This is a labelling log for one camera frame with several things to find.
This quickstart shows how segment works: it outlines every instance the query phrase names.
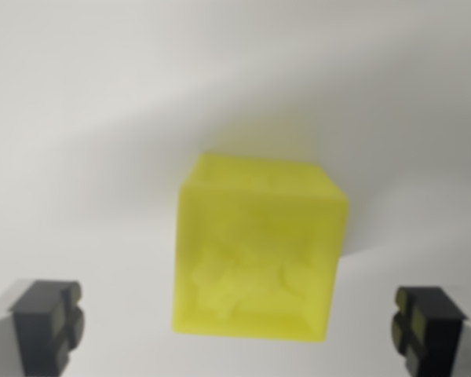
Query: yellow object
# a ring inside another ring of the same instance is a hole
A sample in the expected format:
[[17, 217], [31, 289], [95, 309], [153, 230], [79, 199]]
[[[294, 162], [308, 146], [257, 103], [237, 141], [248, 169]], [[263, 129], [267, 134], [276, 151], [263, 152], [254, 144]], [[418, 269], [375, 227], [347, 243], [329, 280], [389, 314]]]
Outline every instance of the yellow object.
[[200, 156], [180, 193], [173, 329], [323, 341], [347, 210], [317, 165]]

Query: translucent yellow cube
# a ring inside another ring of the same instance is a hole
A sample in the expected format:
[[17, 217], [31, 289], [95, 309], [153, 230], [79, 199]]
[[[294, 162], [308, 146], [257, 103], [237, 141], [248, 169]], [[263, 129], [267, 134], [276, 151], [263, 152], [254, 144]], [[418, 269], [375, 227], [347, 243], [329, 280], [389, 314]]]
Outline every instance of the translucent yellow cube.
[[317, 165], [200, 156], [180, 193], [173, 329], [323, 341], [347, 211]]

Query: cube face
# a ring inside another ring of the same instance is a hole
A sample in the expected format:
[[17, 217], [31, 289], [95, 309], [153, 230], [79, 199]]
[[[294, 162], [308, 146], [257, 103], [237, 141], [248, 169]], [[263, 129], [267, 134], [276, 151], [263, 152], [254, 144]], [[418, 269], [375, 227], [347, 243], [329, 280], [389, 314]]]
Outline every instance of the cube face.
[[323, 340], [346, 199], [233, 187], [193, 179], [181, 190], [174, 329]]

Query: white backdrop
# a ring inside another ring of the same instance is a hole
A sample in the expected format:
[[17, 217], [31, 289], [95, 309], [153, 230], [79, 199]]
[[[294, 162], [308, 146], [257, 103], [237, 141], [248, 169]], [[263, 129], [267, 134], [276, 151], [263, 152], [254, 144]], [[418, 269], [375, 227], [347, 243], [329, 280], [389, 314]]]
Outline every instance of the white backdrop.
[[[206, 150], [317, 161], [351, 199], [322, 344], [170, 330]], [[471, 287], [470, 1], [0, 1], [0, 293], [77, 279], [66, 377], [398, 377], [401, 284]]]

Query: black plastic part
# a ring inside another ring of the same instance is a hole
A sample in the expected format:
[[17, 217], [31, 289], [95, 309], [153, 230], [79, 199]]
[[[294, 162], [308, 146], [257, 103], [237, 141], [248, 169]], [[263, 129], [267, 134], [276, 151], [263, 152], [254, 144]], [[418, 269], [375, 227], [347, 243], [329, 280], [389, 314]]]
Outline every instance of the black plastic part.
[[61, 375], [82, 337], [81, 297], [76, 282], [38, 280], [10, 308], [25, 376]]
[[413, 377], [449, 377], [466, 316], [439, 287], [401, 287], [392, 340]]

